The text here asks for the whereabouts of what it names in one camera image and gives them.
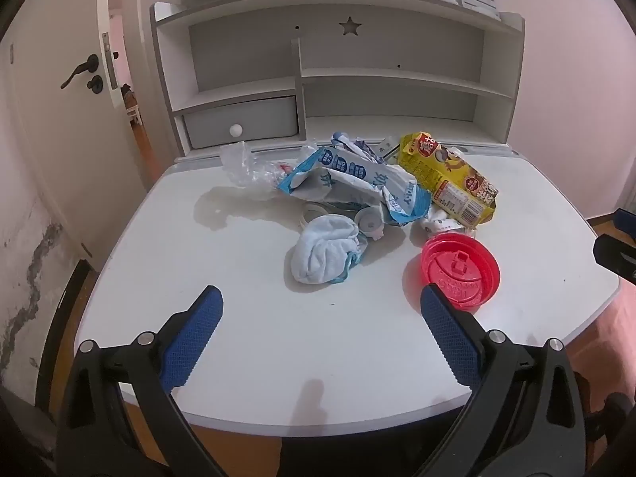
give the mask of drawer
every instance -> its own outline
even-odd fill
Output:
[[[298,134],[295,97],[224,105],[183,118],[193,149]]]

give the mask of door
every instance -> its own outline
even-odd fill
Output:
[[[27,162],[55,220],[97,270],[146,194],[112,61],[106,64],[108,31],[108,0],[26,0],[7,34]],[[61,89],[91,54],[97,69]],[[103,83],[97,93],[87,87],[95,76]]]

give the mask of star-shaped cutout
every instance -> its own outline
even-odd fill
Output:
[[[342,35],[347,35],[347,34],[357,34],[357,28],[360,27],[360,25],[362,25],[362,23],[356,23],[353,19],[351,19],[351,16],[349,16],[349,19],[347,20],[346,23],[338,23],[343,29],[345,29],[344,33]]]

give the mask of barcode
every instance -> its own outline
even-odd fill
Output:
[[[468,195],[448,181],[443,183],[436,198],[440,206],[449,213],[460,213],[468,202]]]
[[[483,206],[476,201],[470,201],[462,212],[462,221],[469,226],[474,226],[483,213]]]

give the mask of gray shelf unit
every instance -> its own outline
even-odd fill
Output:
[[[499,21],[441,0],[216,0],[157,3],[152,15],[186,159],[242,139],[256,150],[327,142],[335,131],[370,141],[418,130],[467,145],[508,139],[524,52],[518,14]],[[343,34],[350,16],[358,35]],[[282,101],[290,97],[295,122]],[[262,120],[267,127],[253,129]],[[242,136],[228,135],[231,122]]]

